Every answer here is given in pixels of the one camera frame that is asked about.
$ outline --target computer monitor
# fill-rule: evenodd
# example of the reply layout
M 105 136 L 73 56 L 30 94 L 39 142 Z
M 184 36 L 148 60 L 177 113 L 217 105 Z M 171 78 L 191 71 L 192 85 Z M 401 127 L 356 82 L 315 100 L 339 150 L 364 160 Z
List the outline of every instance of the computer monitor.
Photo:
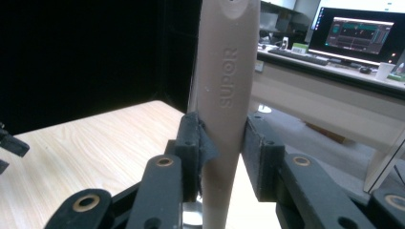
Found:
M 405 12 L 405 1 L 403 0 L 320 0 L 314 20 L 310 28 L 315 29 L 316 19 L 322 8 L 337 8 L 347 10 L 368 10 L 368 11 L 389 11 Z
M 342 63 L 395 64 L 405 48 L 405 13 L 322 8 L 309 52 Z

